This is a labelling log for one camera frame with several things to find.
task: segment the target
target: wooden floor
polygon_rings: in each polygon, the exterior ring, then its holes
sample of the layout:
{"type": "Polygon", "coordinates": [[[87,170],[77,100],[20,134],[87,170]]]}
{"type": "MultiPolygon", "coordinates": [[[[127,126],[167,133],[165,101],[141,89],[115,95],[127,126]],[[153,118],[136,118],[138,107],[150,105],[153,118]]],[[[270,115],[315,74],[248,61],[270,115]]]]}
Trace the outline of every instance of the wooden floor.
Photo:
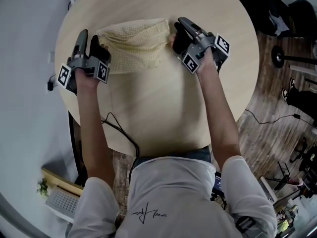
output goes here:
{"type": "MultiPolygon", "coordinates": [[[[280,89],[281,87],[288,89],[289,79],[293,77],[299,90],[308,90],[314,85],[310,86],[304,79],[314,80],[314,78],[291,71],[288,62],[283,68],[276,69],[270,58],[274,45],[281,46],[286,55],[312,58],[311,43],[295,38],[277,39],[262,33],[257,33],[257,37],[260,50],[259,77],[247,109],[252,111],[260,122],[276,120],[281,116],[296,113],[300,114],[302,119],[313,123],[308,115],[284,102],[280,89]]],[[[292,64],[309,67],[307,64],[298,62],[292,62],[292,64]]],[[[274,175],[281,178],[277,161],[285,162],[293,176],[300,175],[298,172],[300,161],[289,163],[290,158],[296,155],[294,148],[303,136],[307,138],[309,146],[317,139],[309,125],[293,117],[283,118],[274,124],[260,125],[249,112],[245,111],[237,124],[240,132],[241,153],[256,178],[260,176],[271,178],[274,175]]],[[[129,192],[128,175],[133,161],[134,158],[131,156],[113,153],[113,165],[116,172],[113,190],[118,203],[121,204],[120,213],[123,215],[126,213],[125,206],[129,192]]],[[[287,195],[293,189],[290,185],[286,185],[277,195],[279,197],[287,195]]]]}

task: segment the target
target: shoe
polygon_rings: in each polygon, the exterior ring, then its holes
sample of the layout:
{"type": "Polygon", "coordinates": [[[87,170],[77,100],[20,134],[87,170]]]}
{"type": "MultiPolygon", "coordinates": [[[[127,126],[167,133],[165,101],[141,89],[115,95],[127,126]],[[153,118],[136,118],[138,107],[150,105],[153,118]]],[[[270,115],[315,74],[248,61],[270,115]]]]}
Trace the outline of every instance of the shoe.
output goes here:
{"type": "Polygon", "coordinates": [[[281,93],[282,93],[282,97],[283,97],[284,101],[286,101],[286,100],[287,100],[288,92],[285,90],[285,88],[282,88],[281,93]]]}
{"type": "Polygon", "coordinates": [[[289,81],[289,90],[291,90],[293,87],[295,87],[295,79],[291,78],[289,81]]]}

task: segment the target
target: checkered fabric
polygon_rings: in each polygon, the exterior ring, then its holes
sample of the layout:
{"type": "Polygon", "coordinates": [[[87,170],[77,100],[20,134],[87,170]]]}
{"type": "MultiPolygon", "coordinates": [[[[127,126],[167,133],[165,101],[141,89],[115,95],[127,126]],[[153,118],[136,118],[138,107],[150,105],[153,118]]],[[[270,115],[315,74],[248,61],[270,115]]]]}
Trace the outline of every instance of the checkered fabric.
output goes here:
{"type": "Polygon", "coordinates": [[[167,19],[136,20],[97,31],[100,45],[111,54],[110,74],[152,69],[170,34],[167,19]]]}

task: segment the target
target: hand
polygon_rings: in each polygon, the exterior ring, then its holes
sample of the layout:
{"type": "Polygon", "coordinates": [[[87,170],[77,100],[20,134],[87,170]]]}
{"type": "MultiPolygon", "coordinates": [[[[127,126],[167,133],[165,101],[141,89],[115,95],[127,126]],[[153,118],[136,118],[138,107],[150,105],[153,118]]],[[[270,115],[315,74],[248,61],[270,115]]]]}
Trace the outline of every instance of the hand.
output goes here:
{"type": "Polygon", "coordinates": [[[88,77],[83,69],[75,70],[77,91],[96,92],[99,80],[88,77]]]}
{"type": "MultiPolygon", "coordinates": [[[[173,47],[174,41],[176,38],[176,34],[171,34],[168,39],[170,41],[171,46],[173,47]]],[[[213,55],[211,52],[211,48],[208,47],[205,50],[205,55],[202,59],[202,65],[200,66],[200,68],[196,71],[196,74],[199,75],[201,74],[204,70],[206,70],[206,68],[208,69],[209,67],[211,67],[212,69],[216,70],[216,67],[214,65],[214,61],[213,61],[213,55]]]]}

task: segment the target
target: round table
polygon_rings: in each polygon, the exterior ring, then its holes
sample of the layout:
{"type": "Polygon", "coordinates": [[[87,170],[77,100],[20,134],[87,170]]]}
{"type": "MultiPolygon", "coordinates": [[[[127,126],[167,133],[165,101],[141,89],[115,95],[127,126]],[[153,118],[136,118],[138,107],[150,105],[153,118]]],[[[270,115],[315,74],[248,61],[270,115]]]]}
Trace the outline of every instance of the round table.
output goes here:
{"type": "MultiPolygon", "coordinates": [[[[66,15],[58,34],[55,71],[71,55],[78,34],[92,37],[104,27],[137,19],[167,18],[171,32],[184,16],[207,32],[219,33],[230,43],[230,57],[220,80],[235,119],[246,108],[259,72],[259,47],[252,22],[239,0],[78,0],[66,15]]],[[[103,118],[113,112],[127,134],[139,145],[141,156],[163,155],[210,144],[205,104],[196,75],[191,75],[167,45],[157,68],[140,73],[110,75],[98,85],[103,118]]],[[[60,94],[79,123],[76,96],[60,94]]],[[[104,124],[108,146],[134,155],[133,145],[104,124]]]]}

